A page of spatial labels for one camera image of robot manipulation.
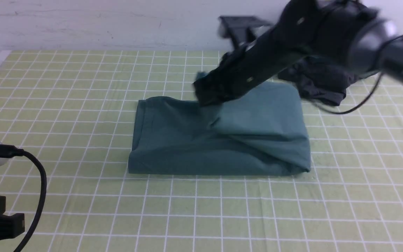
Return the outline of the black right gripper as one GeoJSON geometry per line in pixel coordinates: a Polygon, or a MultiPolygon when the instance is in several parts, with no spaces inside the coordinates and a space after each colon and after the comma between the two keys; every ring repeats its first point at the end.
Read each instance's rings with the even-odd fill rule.
{"type": "Polygon", "coordinates": [[[338,26],[346,26],[357,10],[358,0],[289,1],[272,28],[193,83],[200,106],[238,99],[308,55],[344,65],[345,35],[338,26]]]}

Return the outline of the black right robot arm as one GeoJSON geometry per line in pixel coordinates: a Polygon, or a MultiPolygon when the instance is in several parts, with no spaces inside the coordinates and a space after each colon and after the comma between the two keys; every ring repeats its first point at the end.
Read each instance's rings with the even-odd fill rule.
{"type": "Polygon", "coordinates": [[[193,83],[202,106],[238,99],[306,56],[357,74],[379,72],[403,84],[403,34],[358,0],[291,0],[278,21],[220,16],[220,36],[234,50],[193,83]]]}

